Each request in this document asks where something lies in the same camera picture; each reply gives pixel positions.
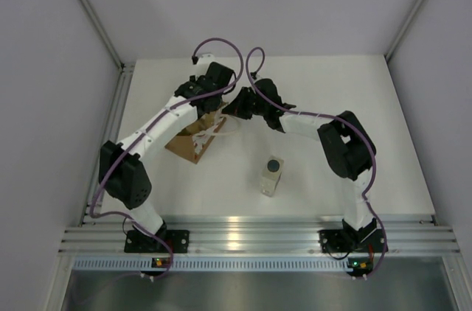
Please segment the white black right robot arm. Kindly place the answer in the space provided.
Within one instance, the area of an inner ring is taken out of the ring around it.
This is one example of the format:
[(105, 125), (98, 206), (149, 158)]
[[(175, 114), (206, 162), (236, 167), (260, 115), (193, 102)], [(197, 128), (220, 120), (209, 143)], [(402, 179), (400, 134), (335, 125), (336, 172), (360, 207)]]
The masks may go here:
[(241, 88), (223, 113), (239, 119), (261, 116), (273, 130), (321, 143), (329, 167), (341, 178), (344, 197), (342, 227), (320, 234), (325, 253), (338, 258), (341, 253), (374, 254), (384, 249), (381, 224), (368, 198), (376, 149), (353, 112), (338, 116), (298, 112), (282, 101), (270, 79), (261, 79), (252, 87)]

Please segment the jute watermelon canvas bag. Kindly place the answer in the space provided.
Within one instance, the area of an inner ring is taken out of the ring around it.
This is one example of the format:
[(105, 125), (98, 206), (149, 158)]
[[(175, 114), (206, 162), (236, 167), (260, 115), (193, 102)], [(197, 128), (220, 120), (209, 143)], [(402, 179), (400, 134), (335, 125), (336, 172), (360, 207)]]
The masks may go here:
[(214, 138), (230, 136), (239, 131), (239, 120), (223, 114), (223, 109), (227, 105), (227, 102), (223, 102), (216, 111), (204, 114), (185, 127), (166, 144), (165, 148), (178, 157), (197, 164)]

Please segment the clear bottle dark cap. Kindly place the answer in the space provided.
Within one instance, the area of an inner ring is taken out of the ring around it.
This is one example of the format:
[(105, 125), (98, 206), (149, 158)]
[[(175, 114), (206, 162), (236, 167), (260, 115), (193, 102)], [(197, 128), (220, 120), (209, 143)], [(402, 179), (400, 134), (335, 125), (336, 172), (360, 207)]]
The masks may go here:
[(282, 175), (284, 161), (276, 156), (270, 156), (260, 175), (260, 191), (263, 195), (272, 197)]

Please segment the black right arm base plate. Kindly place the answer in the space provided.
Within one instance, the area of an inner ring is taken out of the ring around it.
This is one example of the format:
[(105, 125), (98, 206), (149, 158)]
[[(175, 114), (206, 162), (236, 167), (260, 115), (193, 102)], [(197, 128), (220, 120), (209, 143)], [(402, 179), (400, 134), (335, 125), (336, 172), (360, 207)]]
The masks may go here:
[(341, 229), (325, 229), (319, 232), (322, 252), (326, 254), (369, 253), (379, 254), (384, 249), (386, 238), (380, 229), (375, 230), (362, 242), (356, 242)]

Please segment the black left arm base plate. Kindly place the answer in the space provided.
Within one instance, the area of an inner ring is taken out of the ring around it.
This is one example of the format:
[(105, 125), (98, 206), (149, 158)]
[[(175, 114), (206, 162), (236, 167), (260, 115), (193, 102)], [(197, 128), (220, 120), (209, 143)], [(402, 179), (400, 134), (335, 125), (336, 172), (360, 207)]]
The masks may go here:
[[(175, 254), (186, 254), (190, 242), (188, 230), (167, 230), (162, 240)], [(167, 253), (167, 249), (154, 238), (137, 230), (126, 234), (124, 252), (129, 254)]]

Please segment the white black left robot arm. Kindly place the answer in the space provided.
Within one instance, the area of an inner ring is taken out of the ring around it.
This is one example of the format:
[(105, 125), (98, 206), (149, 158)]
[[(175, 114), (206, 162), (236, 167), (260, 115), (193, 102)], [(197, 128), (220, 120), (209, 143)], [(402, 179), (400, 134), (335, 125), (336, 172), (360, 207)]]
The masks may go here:
[(153, 187), (146, 161), (183, 129), (217, 111), (223, 104), (222, 96), (237, 82), (234, 70), (215, 61), (197, 62), (196, 68), (143, 126), (100, 148), (98, 192), (117, 203), (107, 215), (120, 215), (133, 223), (130, 237), (138, 243), (134, 248), (137, 253), (172, 250), (167, 244), (166, 222), (149, 201)]

